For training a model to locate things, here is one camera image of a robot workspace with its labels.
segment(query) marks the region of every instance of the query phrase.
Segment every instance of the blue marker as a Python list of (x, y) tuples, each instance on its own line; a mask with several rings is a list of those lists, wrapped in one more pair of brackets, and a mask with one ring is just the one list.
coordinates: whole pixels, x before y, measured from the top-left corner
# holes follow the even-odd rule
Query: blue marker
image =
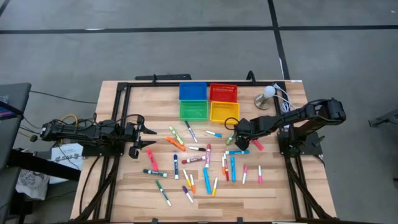
[(174, 179), (178, 179), (178, 160), (176, 154), (174, 154)]
[(206, 167), (203, 168), (203, 174), (205, 175), (205, 182), (206, 182), (207, 194), (211, 194), (209, 175), (208, 175), (208, 173), (207, 173), (207, 168), (206, 168)]
[(232, 182), (236, 182), (235, 177), (235, 157), (231, 156)]
[(225, 151), (227, 155), (237, 155), (237, 154), (249, 154), (249, 151)]

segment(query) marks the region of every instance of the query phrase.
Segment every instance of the colored marker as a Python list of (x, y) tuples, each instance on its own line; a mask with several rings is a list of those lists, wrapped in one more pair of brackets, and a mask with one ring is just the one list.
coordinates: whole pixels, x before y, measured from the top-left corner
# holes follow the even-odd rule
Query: colored marker
[(177, 159), (177, 155), (174, 154), (174, 179), (177, 180), (179, 179), (178, 176), (178, 159)]
[(208, 134), (212, 134), (212, 135), (214, 135), (214, 136), (216, 136), (216, 137), (219, 137), (219, 138), (221, 138), (221, 134), (220, 133), (214, 133), (213, 131), (206, 131)]
[(161, 177), (167, 177), (167, 174), (166, 173), (162, 173), (162, 172), (159, 172), (159, 171), (154, 171), (154, 170), (147, 170), (147, 169), (144, 169), (144, 170), (142, 170), (144, 173), (146, 173), (146, 174), (153, 174), (153, 175), (159, 175), (159, 176), (161, 176)]
[(190, 146), (190, 147), (189, 147), (189, 149), (196, 150), (196, 151), (203, 151), (203, 152), (205, 152), (205, 151), (206, 151), (206, 149), (205, 149), (205, 148), (192, 147), (192, 146)]
[(225, 151), (227, 155), (237, 155), (237, 154), (249, 154), (249, 151)]
[(231, 141), (234, 139), (234, 134), (232, 134), (225, 142), (225, 144), (228, 146), (229, 144), (231, 144)]
[(154, 159), (154, 155), (152, 154), (152, 151), (150, 149), (147, 149), (147, 153), (150, 159), (150, 163), (152, 163), (152, 167), (154, 168), (154, 171), (159, 171)]
[(157, 187), (159, 188), (160, 192), (162, 192), (162, 195), (164, 199), (166, 200), (167, 204), (171, 207), (172, 204), (169, 201), (169, 198), (167, 197), (166, 193), (164, 192), (162, 186), (160, 185), (159, 181), (155, 180)]
[(179, 148), (185, 152), (185, 146), (180, 145), (180, 143), (178, 143), (174, 139), (172, 139), (170, 137), (166, 137), (166, 141), (168, 141), (169, 143), (173, 144), (174, 146), (176, 146), (177, 148)]
[(252, 140), (251, 142), (253, 142), (253, 144), (255, 144), (257, 146), (257, 148), (259, 148), (260, 151), (264, 150), (264, 147), (260, 144), (259, 141), (257, 140)]
[(262, 184), (261, 166), (259, 165), (259, 184)]
[(216, 196), (217, 180), (218, 180), (218, 177), (216, 177), (216, 179), (214, 180), (213, 192), (211, 193), (211, 196), (212, 196), (212, 197), (215, 197), (215, 196)]
[(196, 193), (197, 190), (196, 190), (196, 188), (195, 188), (195, 183), (193, 182), (193, 176), (192, 176), (192, 174), (190, 174), (190, 177), (191, 177), (191, 189), (192, 189), (192, 193)]
[(206, 167), (203, 168), (203, 175), (205, 176), (207, 194), (211, 194), (209, 175), (207, 173), (207, 168)]
[(191, 163), (191, 162), (198, 162), (198, 161), (203, 161), (206, 159), (206, 156), (201, 156), (201, 157), (196, 157), (196, 158), (192, 158), (192, 159), (184, 159), (182, 162), (182, 164), (187, 164), (187, 163)]
[(174, 137), (176, 138), (176, 140), (183, 146), (184, 142), (182, 141), (181, 137), (178, 135), (178, 133), (174, 130), (174, 128), (172, 126), (169, 127), (171, 133), (174, 135)]
[(224, 163), (225, 163), (225, 176), (226, 181), (229, 181), (229, 174), (228, 174), (228, 163), (226, 161), (226, 154), (224, 153)]
[(192, 198), (191, 198), (191, 195), (189, 195), (187, 188), (186, 188), (185, 186), (182, 186), (182, 190), (185, 192), (185, 195), (187, 196), (187, 198), (189, 199), (189, 201), (190, 201), (191, 203), (193, 203), (193, 200), (192, 200)]
[(191, 133), (193, 140), (195, 140), (195, 142), (198, 143), (198, 140), (195, 137), (195, 134), (193, 133), (192, 128), (189, 126), (188, 121), (185, 121), (185, 124), (187, 125), (187, 128), (188, 128), (189, 132)]
[(222, 168), (221, 168), (221, 172), (223, 173), (223, 175), (225, 175), (225, 161), (224, 161), (224, 155), (223, 158), (221, 159), (221, 163), (222, 163)]
[(207, 149), (206, 149), (206, 164), (205, 164), (206, 168), (210, 167), (210, 149), (211, 149), (211, 145), (208, 144)]
[(185, 179), (187, 180), (188, 187), (191, 187), (192, 185), (191, 185), (191, 182), (189, 181), (187, 171), (185, 171), (185, 169), (183, 169), (183, 171), (184, 171)]
[(243, 167), (243, 180), (242, 180), (242, 184), (244, 184), (245, 183), (245, 181), (246, 181), (246, 175), (248, 174), (248, 167), (247, 167), (247, 165), (244, 165), (244, 167)]
[(231, 170), (232, 170), (232, 182), (236, 182), (235, 176), (235, 157), (231, 156)]

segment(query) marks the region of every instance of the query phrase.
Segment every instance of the wooden table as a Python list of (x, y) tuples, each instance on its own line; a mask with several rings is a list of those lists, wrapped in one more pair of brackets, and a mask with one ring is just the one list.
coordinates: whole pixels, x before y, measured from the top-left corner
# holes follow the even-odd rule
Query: wooden table
[[(116, 81), (103, 82), (96, 108), (97, 121), (111, 118), (117, 84)], [(302, 82), (286, 81), (286, 87), (296, 107), (301, 107), (307, 102)], [(275, 115), (274, 107), (267, 111), (261, 111), (255, 107), (254, 97), (263, 91), (264, 87), (261, 86), (238, 87), (241, 118), (251, 119), (264, 114)], [(149, 148), (154, 153), (159, 170), (168, 173), (168, 177), (165, 179), (142, 173), (143, 169), (152, 168), (145, 149), (142, 150), (138, 159), (131, 159), (125, 153), (119, 165), (112, 222), (150, 222), (152, 218), (158, 218), (160, 222), (234, 222), (236, 217), (243, 217), (245, 222), (295, 220), (285, 162), (279, 154), (276, 133), (259, 139), (265, 147), (264, 151), (259, 151), (255, 145), (251, 144), (249, 155), (235, 156), (237, 181), (236, 183), (227, 182), (225, 176), (221, 174), (221, 157), (225, 150), (237, 150), (233, 143), (230, 146), (225, 145), (226, 139), (232, 132), (225, 129), (223, 124), (212, 123), (211, 121), (190, 122), (198, 138), (198, 144), (195, 144), (185, 123), (179, 119), (179, 109), (178, 87), (132, 88), (127, 114), (138, 113), (143, 115), (146, 119), (145, 126), (157, 132), (157, 135), (143, 134), (142, 138), (157, 141)], [(207, 144), (211, 144), (209, 176), (211, 187), (215, 177), (219, 179), (216, 197), (211, 197), (206, 193), (203, 177), (204, 162), (181, 164), (182, 159), (202, 156), (205, 153), (189, 149), (182, 152), (169, 144), (165, 137), (172, 137), (169, 131), (170, 125), (181, 135), (186, 146), (205, 147)], [(211, 136), (205, 130), (222, 133), (223, 138)], [(129, 147), (130, 144), (126, 144), (125, 150), (128, 150)], [(174, 179), (174, 154), (178, 155), (179, 160), (179, 180)], [(88, 169), (94, 159), (94, 157), (89, 158), (84, 163), (71, 218), (78, 216), (81, 190)], [(335, 216), (328, 180), (322, 163), (313, 156), (302, 156), (302, 160), (309, 191), (327, 213)], [(246, 183), (243, 185), (244, 164), (248, 165), (249, 170)], [(83, 208), (88, 205), (97, 191), (101, 165), (102, 158), (97, 162), (90, 175), (83, 197)], [(262, 185), (257, 182), (258, 165), (262, 166), (264, 180)], [(186, 169), (188, 174), (192, 174), (194, 177), (197, 188), (196, 194), (193, 194), (194, 204), (188, 201), (182, 191), (182, 186), (187, 184), (182, 169)], [(155, 184), (156, 179), (162, 184), (172, 207), (166, 204), (159, 192)], [(304, 217), (302, 195), (299, 189), (297, 189), (297, 192), (302, 210), (301, 214)], [(101, 204), (100, 218), (104, 217), (107, 196), (108, 193), (105, 192)]]

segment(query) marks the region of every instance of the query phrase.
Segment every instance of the gray floor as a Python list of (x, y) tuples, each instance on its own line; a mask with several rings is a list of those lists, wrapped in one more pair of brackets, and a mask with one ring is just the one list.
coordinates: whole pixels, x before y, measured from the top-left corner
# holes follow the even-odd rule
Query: gray floor
[[(278, 0), (280, 26), (398, 24), (397, 1)], [(89, 29), (172, 26), (270, 26), (264, 0), (11, 0), (0, 29)], [(345, 220), (395, 223), (397, 128), (372, 129), (368, 119), (398, 108), (398, 30), (283, 31), (291, 79), (309, 100), (335, 97), (348, 119), (321, 130), (337, 214)], [(190, 73), (194, 79), (281, 79), (272, 31), (146, 34), (0, 35), (1, 83), (95, 101), (103, 80)], [(26, 117), (36, 125), (70, 113), (91, 117), (95, 105), (31, 94)], [(47, 151), (48, 142), (17, 147)], [(76, 188), (53, 186), (51, 195)], [(41, 203), (29, 220), (68, 220), (73, 194)]]

